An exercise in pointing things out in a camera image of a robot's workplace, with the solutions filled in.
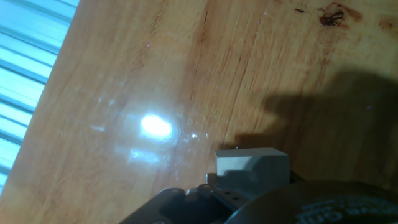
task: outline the wooden table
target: wooden table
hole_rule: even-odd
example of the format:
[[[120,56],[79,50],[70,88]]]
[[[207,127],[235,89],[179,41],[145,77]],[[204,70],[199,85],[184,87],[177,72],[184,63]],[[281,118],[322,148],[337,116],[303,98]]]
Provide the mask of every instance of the wooden table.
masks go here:
[[[81,0],[0,219],[117,223],[232,148],[398,190],[397,81],[395,0]]]

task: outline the black round object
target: black round object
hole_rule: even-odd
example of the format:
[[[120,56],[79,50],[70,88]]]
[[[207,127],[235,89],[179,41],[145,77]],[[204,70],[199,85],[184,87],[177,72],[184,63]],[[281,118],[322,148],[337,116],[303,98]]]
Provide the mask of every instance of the black round object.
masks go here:
[[[398,222],[398,195],[359,182],[301,182],[260,196],[227,224],[320,224]]]

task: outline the black mechanical device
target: black mechanical device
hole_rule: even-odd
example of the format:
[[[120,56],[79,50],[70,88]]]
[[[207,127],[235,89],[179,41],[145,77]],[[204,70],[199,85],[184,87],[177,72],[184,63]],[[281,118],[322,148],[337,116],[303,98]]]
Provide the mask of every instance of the black mechanical device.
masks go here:
[[[164,189],[121,224],[321,224],[396,223],[398,195],[360,182],[303,181],[248,200],[219,189],[216,174],[190,189]]]

